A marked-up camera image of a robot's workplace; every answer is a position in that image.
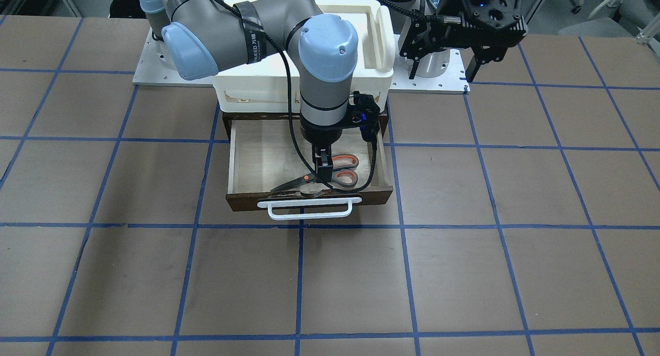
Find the drawer handle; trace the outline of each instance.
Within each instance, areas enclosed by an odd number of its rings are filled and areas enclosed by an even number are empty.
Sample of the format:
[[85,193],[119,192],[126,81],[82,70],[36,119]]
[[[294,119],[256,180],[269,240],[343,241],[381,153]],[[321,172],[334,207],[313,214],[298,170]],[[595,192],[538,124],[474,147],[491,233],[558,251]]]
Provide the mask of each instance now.
[[[325,219],[348,217],[353,211],[353,204],[360,203],[362,198],[334,198],[334,199],[300,199],[300,200],[272,200],[259,201],[257,206],[268,208],[268,215],[273,220],[293,219]],[[344,211],[333,211],[327,213],[302,213],[302,214],[275,214],[273,208],[300,207],[300,206],[330,206],[346,204]]]

